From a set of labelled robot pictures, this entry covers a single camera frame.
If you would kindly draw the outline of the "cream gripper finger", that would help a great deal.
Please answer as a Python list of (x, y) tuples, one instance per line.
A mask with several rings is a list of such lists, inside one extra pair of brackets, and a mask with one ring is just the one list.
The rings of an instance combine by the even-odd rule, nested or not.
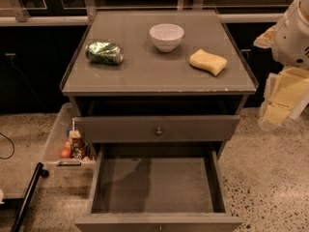
[(272, 48), (274, 30), (275, 26), (271, 26), (257, 37), (253, 44), (258, 48)]
[(297, 119), (309, 104), (309, 71), (285, 67), (268, 76), (260, 108), (259, 126), (264, 131), (279, 128), (287, 118)]

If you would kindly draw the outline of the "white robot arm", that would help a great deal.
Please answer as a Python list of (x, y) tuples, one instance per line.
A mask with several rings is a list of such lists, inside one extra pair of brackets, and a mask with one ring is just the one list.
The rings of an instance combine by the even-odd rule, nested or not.
[(268, 76), (260, 109), (259, 126), (271, 131), (287, 118), (295, 120), (309, 103), (309, 0), (294, 0), (254, 45), (270, 48), (272, 58), (284, 66)]

